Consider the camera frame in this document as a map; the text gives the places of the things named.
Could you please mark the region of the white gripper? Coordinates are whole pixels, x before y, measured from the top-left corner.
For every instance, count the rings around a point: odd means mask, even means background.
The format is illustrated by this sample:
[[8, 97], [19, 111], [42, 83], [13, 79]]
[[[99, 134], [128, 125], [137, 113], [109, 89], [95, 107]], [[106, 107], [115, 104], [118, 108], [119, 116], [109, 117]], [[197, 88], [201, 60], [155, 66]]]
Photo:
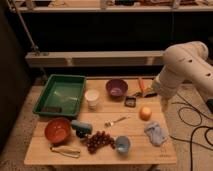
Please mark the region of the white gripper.
[[149, 97], [156, 92], [158, 95], [164, 97], [160, 99], [161, 104], [161, 110], [166, 111], [168, 109], [169, 100], [172, 98], [175, 94], [175, 87], [173, 83], [164, 77], [162, 77], [160, 74], [158, 74], [152, 84], [151, 88], [148, 87], [143, 91], [144, 97]]

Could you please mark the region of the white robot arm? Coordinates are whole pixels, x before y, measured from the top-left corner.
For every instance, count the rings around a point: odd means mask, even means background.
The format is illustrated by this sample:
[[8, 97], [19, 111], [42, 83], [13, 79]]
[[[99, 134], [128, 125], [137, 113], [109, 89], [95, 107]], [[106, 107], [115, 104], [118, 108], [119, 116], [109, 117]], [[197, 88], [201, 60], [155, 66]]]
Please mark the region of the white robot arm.
[[201, 41], [175, 44], [163, 53], [164, 66], [149, 90], [171, 99], [184, 80], [189, 80], [207, 95], [205, 104], [213, 113], [213, 66], [206, 62], [208, 47]]

